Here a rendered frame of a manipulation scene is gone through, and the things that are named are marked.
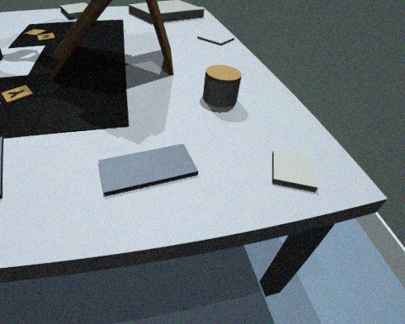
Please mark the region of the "grey cylinder with tan lid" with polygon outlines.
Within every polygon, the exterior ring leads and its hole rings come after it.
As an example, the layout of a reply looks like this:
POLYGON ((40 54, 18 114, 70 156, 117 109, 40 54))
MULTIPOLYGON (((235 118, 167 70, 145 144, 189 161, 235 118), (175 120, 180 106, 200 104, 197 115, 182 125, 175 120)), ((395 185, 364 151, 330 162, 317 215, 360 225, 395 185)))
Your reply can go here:
POLYGON ((212 65, 206 69, 203 98, 217 107, 236 105, 241 72, 228 65, 212 65))

